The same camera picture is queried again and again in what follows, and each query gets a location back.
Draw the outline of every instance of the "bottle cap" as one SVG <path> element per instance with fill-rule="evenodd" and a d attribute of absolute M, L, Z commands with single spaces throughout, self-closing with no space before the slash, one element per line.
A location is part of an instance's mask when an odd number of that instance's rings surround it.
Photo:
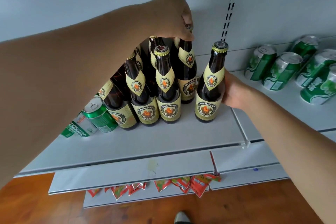
<path fill-rule="evenodd" d="M 212 50 L 214 52 L 227 52 L 229 45 L 224 41 L 214 42 L 212 45 Z"/>
<path fill-rule="evenodd" d="M 154 54 L 157 56 L 166 56 L 169 54 L 169 48 L 166 45 L 158 45 L 155 47 Z"/>
<path fill-rule="evenodd" d="M 185 24 L 184 25 L 187 30 L 189 30 L 191 33 L 193 32 L 193 26 L 191 24 Z"/>
<path fill-rule="evenodd" d="M 134 58 L 135 57 L 135 55 L 136 55 L 136 52 L 135 51 L 133 51 L 132 52 L 132 54 L 127 58 L 127 59 L 132 59 L 132 58 Z"/>

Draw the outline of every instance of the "person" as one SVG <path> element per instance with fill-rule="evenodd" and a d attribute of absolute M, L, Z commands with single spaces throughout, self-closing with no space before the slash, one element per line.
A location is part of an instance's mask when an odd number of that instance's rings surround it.
<path fill-rule="evenodd" d="M 49 32 L 0 43 L 0 186 L 69 124 L 150 35 L 192 41 L 185 0 L 130 5 Z M 336 144 L 225 72 L 223 103 L 247 113 L 325 223 L 336 218 Z"/>

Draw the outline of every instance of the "wooden floor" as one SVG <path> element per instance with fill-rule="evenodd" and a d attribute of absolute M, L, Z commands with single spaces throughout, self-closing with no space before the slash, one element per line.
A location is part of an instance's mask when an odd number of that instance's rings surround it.
<path fill-rule="evenodd" d="M 173 224 L 184 210 L 195 223 L 322 223 L 290 180 L 195 195 L 83 209 L 84 192 L 48 196 L 53 174 L 13 179 L 0 191 L 0 223 Z"/>

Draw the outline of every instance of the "beer can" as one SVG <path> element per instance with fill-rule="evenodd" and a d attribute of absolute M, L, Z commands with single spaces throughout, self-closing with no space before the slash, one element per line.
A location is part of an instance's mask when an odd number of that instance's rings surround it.
<path fill-rule="evenodd" d="M 324 67 L 336 63 L 336 50 L 325 49 L 316 53 L 303 67 L 296 78 L 296 84 L 301 87 L 307 86 L 314 80 L 318 72 Z"/>
<path fill-rule="evenodd" d="M 61 133 L 62 136 L 69 138 L 71 137 L 75 132 L 69 127 L 69 125 L 63 130 Z"/>
<path fill-rule="evenodd" d="M 98 129 L 82 112 L 69 124 L 69 127 L 81 137 L 88 137 L 94 134 Z"/>
<path fill-rule="evenodd" d="M 94 96 L 84 107 L 83 114 L 104 133 L 111 132 L 118 126 L 98 96 Z"/>
<path fill-rule="evenodd" d="M 284 52 L 263 78 L 263 86 L 268 90 L 281 90 L 300 69 L 302 60 L 302 57 L 294 52 Z"/>
<path fill-rule="evenodd" d="M 245 70 L 245 77 L 251 81 L 259 81 L 270 69 L 277 58 L 277 49 L 265 44 L 254 50 L 248 67 Z"/>
<path fill-rule="evenodd" d="M 321 105 L 336 95 L 336 64 L 324 67 L 317 77 L 300 92 L 301 98 L 313 105 Z"/>
<path fill-rule="evenodd" d="M 304 35 L 297 39 L 291 49 L 291 52 L 297 53 L 303 58 L 303 66 L 311 56 L 317 51 L 320 40 L 314 35 Z"/>

